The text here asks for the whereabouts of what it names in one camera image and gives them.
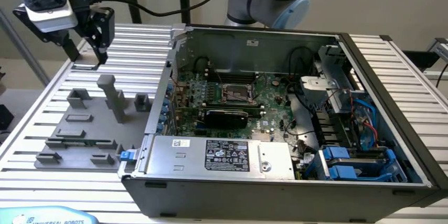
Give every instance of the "green circuit board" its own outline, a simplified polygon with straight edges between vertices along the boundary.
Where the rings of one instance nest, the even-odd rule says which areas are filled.
[[[285,132],[280,127],[281,120],[284,125],[287,125],[293,119],[291,106],[285,105],[288,95],[287,82],[280,82],[280,79],[281,77],[275,76],[273,74],[261,73],[257,80],[251,84],[251,89],[253,91],[252,103],[263,104],[265,114],[260,118],[249,117],[244,129],[207,129],[200,120],[201,104],[204,101],[215,106],[224,103],[233,104],[235,108],[232,110],[241,110],[253,115],[260,113],[260,109],[251,109],[247,107],[239,108],[237,105],[243,104],[244,101],[237,99],[223,102],[223,85],[233,85],[232,83],[208,82],[191,72],[181,73],[179,82],[188,83],[188,88],[183,89],[183,96],[189,102],[188,106],[177,106],[177,135],[243,139],[252,139],[255,138],[253,136],[257,136],[257,138],[264,136],[269,141],[287,141],[293,144],[295,138],[287,136],[284,139]]]

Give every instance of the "wall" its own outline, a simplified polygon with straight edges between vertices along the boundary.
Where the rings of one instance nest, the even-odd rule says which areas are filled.
[[[149,9],[164,12],[179,8],[179,0],[139,0]],[[399,46],[408,50],[425,49],[435,37],[448,37],[445,0],[311,0],[311,11],[299,29],[344,31],[356,34],[388,34]],[[3,0],[0,7],[39,59],[64,60],[63,51],[52,44],[43,44],[12,17],[11,10],[20,0]],[[116,10],[117,22],[131,22],[128,7],[107,3]],[[225,19],[227,0],[212,0],[192,12],[192,21],[221,24]],[[180,15],[156,18],[143,15],[151,24],[180,22]],[[20,58],[5,34],[0,32],[1,58]]]

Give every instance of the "circuit board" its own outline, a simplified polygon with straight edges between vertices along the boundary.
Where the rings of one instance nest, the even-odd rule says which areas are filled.
[[[191,72],[181,73],[179,76],[179,85],[188,88],[181,89],[183,93],[177,95],[177,98],[183,100],[181,97],[184,97],[188,102],[180,102],[176,110],[177,135],[288,142],[292,150],[297,140],[292,135],[285,134],[283,125],[288,125],[293,119],[293,115],[291,106],[287,105],[287,83],[281,83],[280,79],[281,77],[273,74],[261,73],[249,87],[253,92],[252,99],[249,99],[249,101],[240,101],[237,99],[240,92],[233,92],[232,96],[228,96],[228,98],[233,98],[233,100],[229,99],[224,102],[223,95],[227,93],[223,92],[223,88],[228,88],[231,85],[235,88],[244,87],[248,86],[248,84],[237,85],[232,83],[208,82],[199,74],[195,75]],[[217,108],[220,104],[233,104],[235,107],[232,110],[244,110],[253,115],[260,113],[260,109],[256,107],[253,109],[247,107],[239,108],[239,104],[257,104],[264,107],[264,113],[259,116],[260,118],[255,116],[248,118],[244,129],[208,129],[199,116],[204,102],[216,105]]]

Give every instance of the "blue cable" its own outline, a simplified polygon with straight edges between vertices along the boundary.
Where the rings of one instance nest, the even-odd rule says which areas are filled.
[[[361,104],[363,106],[368,107],[372,110],[372,126],[373,128],[376,128],[376,108],[360,99],[353,99],[353,102],[357,102],[359,104]],[[375,143],[375,135],[372,136],[369,147],[373,147],[373,143]]]

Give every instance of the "power supply label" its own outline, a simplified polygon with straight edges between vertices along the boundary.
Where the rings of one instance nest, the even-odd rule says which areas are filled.
[[[227,172],[251,171],[247,142],[207,140],[205,169]]]

